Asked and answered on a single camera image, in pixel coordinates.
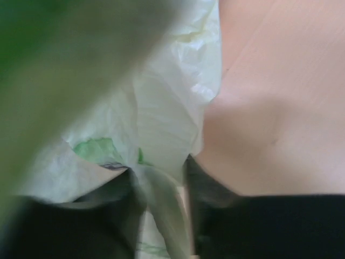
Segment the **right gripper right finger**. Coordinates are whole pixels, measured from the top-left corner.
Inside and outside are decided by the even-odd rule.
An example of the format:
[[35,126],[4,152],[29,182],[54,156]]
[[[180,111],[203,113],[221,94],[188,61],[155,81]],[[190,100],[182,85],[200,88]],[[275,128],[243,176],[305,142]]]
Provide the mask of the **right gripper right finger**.
[[200,258],[344,258],[344,195],[239,195],[191,156],[184,178]]

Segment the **pale green plastic bag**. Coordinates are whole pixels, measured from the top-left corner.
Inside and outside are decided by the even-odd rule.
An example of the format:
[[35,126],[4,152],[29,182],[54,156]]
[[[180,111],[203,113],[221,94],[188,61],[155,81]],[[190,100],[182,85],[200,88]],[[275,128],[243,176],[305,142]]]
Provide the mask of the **pale green plastic bag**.
[[218,1],[1,1],[1,227],[127,169],[135,258],[190,258],[182,189],[220,89]]

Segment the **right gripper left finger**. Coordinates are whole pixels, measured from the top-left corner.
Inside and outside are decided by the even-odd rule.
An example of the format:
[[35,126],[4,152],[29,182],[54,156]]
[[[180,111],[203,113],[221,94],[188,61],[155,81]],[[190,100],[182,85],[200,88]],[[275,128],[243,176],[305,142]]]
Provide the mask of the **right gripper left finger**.
[[133,171],[72,202],[15,196],[1,227],[1,258],[135,258],[141,217]]

